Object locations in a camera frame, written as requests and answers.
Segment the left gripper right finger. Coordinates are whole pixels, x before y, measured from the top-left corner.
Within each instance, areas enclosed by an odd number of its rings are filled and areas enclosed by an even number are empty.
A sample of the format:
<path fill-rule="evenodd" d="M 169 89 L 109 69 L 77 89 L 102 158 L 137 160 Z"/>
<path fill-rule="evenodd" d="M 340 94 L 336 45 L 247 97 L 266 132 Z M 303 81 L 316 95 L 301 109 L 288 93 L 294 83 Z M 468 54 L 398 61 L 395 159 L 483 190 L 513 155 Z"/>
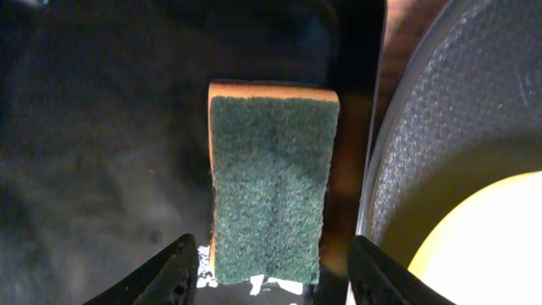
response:
<path fill-rule="evenodd" d="M 357 304 L 455 305 L 365 236 L 355 236 L 352 241 L 347 274 Z"/>

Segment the yellow green scrub sponge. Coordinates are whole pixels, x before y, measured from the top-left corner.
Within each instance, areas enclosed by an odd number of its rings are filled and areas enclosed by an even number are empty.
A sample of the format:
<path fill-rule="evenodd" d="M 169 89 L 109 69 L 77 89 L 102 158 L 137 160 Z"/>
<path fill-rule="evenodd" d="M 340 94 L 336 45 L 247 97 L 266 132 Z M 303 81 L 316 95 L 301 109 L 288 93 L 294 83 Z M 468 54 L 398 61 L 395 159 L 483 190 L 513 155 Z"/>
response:
<path fill-rule="evenodd" d="M 213 271 L 315 284 L 340 102 L 303 86 L 213 83 L 208 139 Z"/>

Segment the yellow plate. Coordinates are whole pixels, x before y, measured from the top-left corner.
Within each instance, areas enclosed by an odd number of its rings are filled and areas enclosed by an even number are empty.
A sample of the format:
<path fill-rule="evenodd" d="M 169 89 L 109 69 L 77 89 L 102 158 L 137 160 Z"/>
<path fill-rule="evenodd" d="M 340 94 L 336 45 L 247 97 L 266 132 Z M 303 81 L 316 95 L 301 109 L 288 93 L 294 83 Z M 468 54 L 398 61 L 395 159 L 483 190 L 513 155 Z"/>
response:
<path fill-rule="evenodd" d="M 434 227 L 408 269 L 457 305 L 541 305 L 541 174 L 474 193 Z"/>

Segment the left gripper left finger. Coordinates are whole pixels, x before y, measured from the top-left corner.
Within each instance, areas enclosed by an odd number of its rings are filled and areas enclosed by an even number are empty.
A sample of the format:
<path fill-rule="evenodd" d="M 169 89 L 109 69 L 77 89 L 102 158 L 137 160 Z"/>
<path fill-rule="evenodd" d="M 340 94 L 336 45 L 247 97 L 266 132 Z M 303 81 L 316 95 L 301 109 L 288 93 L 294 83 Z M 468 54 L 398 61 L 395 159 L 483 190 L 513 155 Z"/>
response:
<path fill-rule="evenodd" d="M 184 234 L 84 305 L 193 305 L 198 267 L 195 237 Z"/>

